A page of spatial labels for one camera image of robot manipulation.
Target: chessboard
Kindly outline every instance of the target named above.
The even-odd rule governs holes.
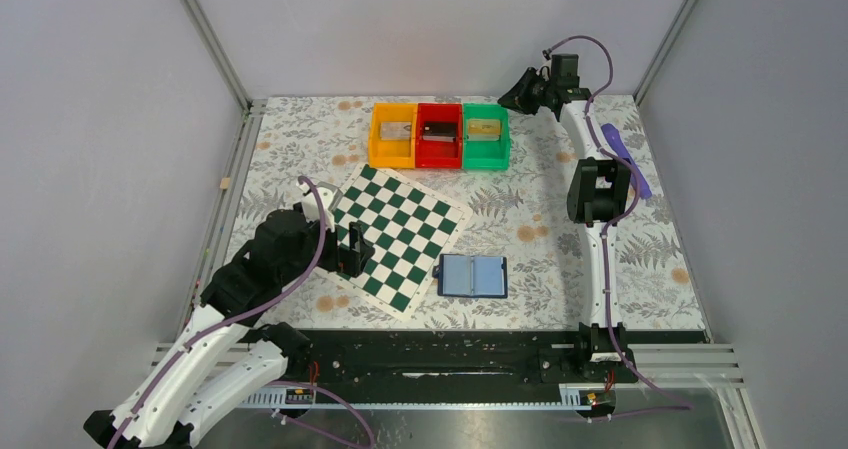
[[[349,223],[359,222],[375,254],[358,277],[325,277],[407,319],[430,288],[439,255],[453,248],[471,220],[471,208],[396,171],[367,164],[356,167],[341,192],[333,214],[340,245],[348,244]]]

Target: cable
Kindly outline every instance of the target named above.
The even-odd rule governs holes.
[[[162,365],[162,368],[159,370],[159,372],[156,373],[156,376],[153,377],[153,379],[150,381],[150,384],[147,385],[147,387],[138,397],[138,400],[130,409],[130,416],[124,419],[121,425],[118,426],[118,429],[115,431],[115,434],[112,436],[112,439],[109,441],[109,444],[106,446],[106,449],[115,449],[115,445],[118,443],[118,440],[120,440],[124,431],[127,429],[127,426],[129,426],[130,421],[132,420],[134,415],[138,414],[139,409],[144,406],[144,403],[147,402],[147,399],[150,397],[150,394],[153,393],[153,390],[156,389],[156,386],[162,381],[162,379],[165,378],[165,376],[168,374],[168,371],[171,370],[171,368],[174,366],[174,364],[177,363],[180,357],[182,357],[182,355],[186,352],[191,351],[191,348],[194,346],[195,343],[197,343],[197,341],[203,339],[204,337],[208,336],[209,334],[217,331],[222,327],[233,325],[239,321],[243,321],[249,317],[261,314],[267,311],[268,309],[274,307],[275,305],[279,304],[280,301],[285,299],[289,294],[294,292],[298,287],[300,287],[301,284],[306,281],[309,275],[312,274],[313,269],[315,269],[315,267],[318,265],[318,261],[321,259],[321,248],[324,247],[324,239],[326,237],[327,232],[327,221],[324,218],[324,205],[321,203],[321,196],[318,194],[318,188],[315,187],[315,184],[313,184],[312,181],[309,180],[309,178],[306,176],[298,177],[297,182],[301,184],[306,184],[309,187],[309,190],[312,191],[312,195],[315,197],[315,202],[318,205],[318,227],[320,231],[318,235],[318,246],[315,251],[315,255],[312,256],[312,260],[309,261],[309,265],[306,266],[306,270],[303,271],[303,274],[301,274],[300,277],[291,286],[289,286],[288,289],[281,292],[279,296],[245,313],[233,316],[229,319],[225,319],[217,324],[213,324],[212,326],[209,326],[208,328],[199,331],[188,341],[186,341],[186,343],[183,344],[183,348],[185,348],[185,351],[178,351],[174,353],[174,355],[171,356],[171,358],[168,359],[168,361]]]
[[[348,412],[350,412],[353,415],[353,417],[355,417],[356,420],[359,421],[360,424],[362,424],[362,427],[365,429],[365,433],[368,434],[368,440],[370,441],[370,443],[366,446],[366,445],[362,445],[362,444],[359,444],[359,443],[356,443],[356,442],[353,442],[353,441],[348,441],[348,440],[342,439],[339,436],[336,436],[335,434],[332,434],[328,431],[325,431],[324,429],[321,429],[319,427],[315,427],[311,424],[307,424],[307,423],[305,423],[305,422],[303,422],[299,419],[295,419],[295,418],[291,418],[291,417],[283,416],[283,422],[284,423],[291,422],[291,423],[293,423],[297,426],[300,426],[304,429],[309,429],[312,432],[320,434],[320,435],[322,435],[322,436],[324,436],[328,439],[332,439],[332,440],[338,442],[339,444],[344,444],[346,446],[353,447],[355,449],[372,449],[377,444],[377,440],[374,437],[374,431],[371,429],[371,426],[369,426],[368,423],[365,422],[365,418],[362,417],[362,414],[360,414],[359,411],[354,409],[353,406],[351,406],[347,401],[345,401],[344,399],[342,399],[341,397],[336,395],[334,392],[329,391],[327,389],[324,389],[323,387],[312,386],[310,384],[303,384],[303,383],[300,383],[300,382],[275,381],[275,382],[272,382],[269,385],[270,386],[292,386],[292,387],[300,387],[302,389],[310,389],[310,390],[318,391],[321,394],[324,394],[325,396],[329,397],[330,399],[333,399],[334,401],[343,405],[345,407],[345,409],[347,409]]]
[[[617,154],[613,154],[613,153],[607,151],[601,145],[601,141],[598,139],[598,135],[595,132],[595,127],[592,124],[592,118],[589,117],[589,108],[591,107],[592,103],[595,101],[595,97],[597,97],[597,95],[600,94],[601,91],[608,88],[610,86],[610,84],[612,84],[612,78],[613,78],[612,56],[610,55],[607,48],[601,43],[601,41],[595,39],[594,37],[577,35],[577,36],[567,37],[567,38],[557,42],[556,44],[551,46],[549,49],[542,51],[542,55],[545,57],[545,59],[550,59],[551,53],[553,53],[554,50],[556,50],[557,48],[559,48],[560,46],[562,46],[566,42],[573,41],[573,40],[576,40],[576,39],[583,39],[583,40],[592,42],[596,46],[601,48],[601,51],[603,51],[604,56],[606,56],[606,58],[607,58],[607,66],[609,67],[609,78],[607,79],[606,84],[604,84],[603,86],[598,88],[595,92],[593,92],[589,96],[589,98],[586,100],[586,107],[583,109],[583,118],[586,121],[586,126],[589,128],[589,134],[592,137],[592,142],[595,144],[595,147],[598,149],[598,152],[600,152],[604,156],[607,156],[607,157],[623,164],[625,167],[627,167],[627,169],[630,170],[631,174],[635,174],[636,172],[635,172],[632,164],[630,164],[629,162],[627,162],[623,158],[619,157]],[[603,259],[604,259],[604,294],[605,294],[605,303],[606,303],[607,331],[609,331],[610,341],[612,341],[613,348],[615,348],[615,352],[618,354],[618,357],[621,358],[621,362],[625,365],[625,367],[627,367],[627,369],[629,369],[630,372],[632,372],[633,375],[636,376],[636,378],[638,380],[642,381],[646,386],[648,386],[651,389],[653,389],[654,391],[662,394],[663,396],[667,397],[668,399],[671,399],[672,401],[676,402],[679,405],[676,405],[676,406],[659,406],[659,407],[652,407],[652,408],[647,408],[647,409],[637,409],[637,410],[634,410],[634,411],[626,411],[626,412],[622,412],[622,413],[618,413],[618,414],[613,414],[613,415],[610,415],[610,417],[607,419],[607,420],[610,420],[610,421],[612,419],[620,419],[620,418],[623,418],[623,417],[632,417],[632,416],[636,416],[636,415],[639,415],[639,414],[649,414],[649,413],[666,412],[666,411],[690,411],[690,410],[694,409],[694,407],[695,407],[694,404],[687,401],[686,399],[678,397],[678,396],[676,396],[676,395],[674,395],[674,394],[672,394],[672,393],[670,393],[670,392],[668,392],[664,389],[660,389],[656,384],[651,382],[650,379],[648,379],[641,372],[639,372],[639,370],[636,369],[636,366],[633,365],[633,363],[629,359],[627,359],[627,356],[624,354],[624,351],[621,350],[621,347],[618,344],[618,339],[616,339],[616,337],[615,337],[615,331],[613,331],[613,327],[612,327],[612,296],[610,294],[610,269],[609,269],[610,263],[609,263],[609,247],[607,245],[607,232],[609,231],[610,227],[612,227],[615,224],[618,224],[618,221],[629,216],[633,212],[633,210],[636,209],[636,205],[639,203],[639,195],[641,193],[641,182],[639,181],[638,177],[633,178],[633,180],[636,181],[636,186],[635,186],[634,195],[633,195],[633,202],[630,203],[630,206],[622,214],[611,219],[601,229],[601,248],[603,250]],[[564,419],[564,421],[566,421],[566,422],[583,422],[582,419]]]

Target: open box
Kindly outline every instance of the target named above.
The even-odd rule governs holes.
[[[452,142],[423,138],[427,124],[449,123],[455,126]],[[462,104],[419,104],[415,123],[415,167],[462,167]]]
[[[506,170],[509,167],[509,116],[506,109],[497,104],[463,104],[463,164],[465,169]],[[468,121],[472,119],[495,119],[500,121],[501,136],[497,141],[468,140]]]
[[[418,104],[376,103],[368,137],[368,163],[371,167],[415,167],[415,120]],[[384,140],[380,128],[384,122],[409,123],[410,135],[404,140]]]

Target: leaf pattern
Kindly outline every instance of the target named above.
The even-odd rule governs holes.
[[[368,158],[375,102],[484,102],[493,97],[278,97],[268,100],[227,249],[228,259],[265,215],[299,199],[297,176],[341,185]],[[698,329],[701,308],[689,281],[671,209],[659,185],[638,110],[629,96],[600,96],[595,114],[614,124],[651,185],[653,197],[619,223],[618,297],[628,329]],[[404,170],[474,209],[459,254],[504,255],[506,299],[445,298],[435,286],[412,317],[399,321],[364,298],[310,277],[262,322],[299,328],[430,330],[570,329],[585,298],[580,238],[566,195],[577,161],[565,130],[549,113],[510,113],[511,166],[503,172]]]

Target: white wall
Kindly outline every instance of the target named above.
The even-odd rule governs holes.
[[[0,447],[91,448],[172,337],[239,110],[179,0],[0,0]]]
[[[848,0],[701,0],[645,127],[769,448],[845,447]]]
[[[607,44],[633,93],[683,0],[200,0],[253,97],[500,95],[577,33]],[[588,87],[606,79],[587,42]]]

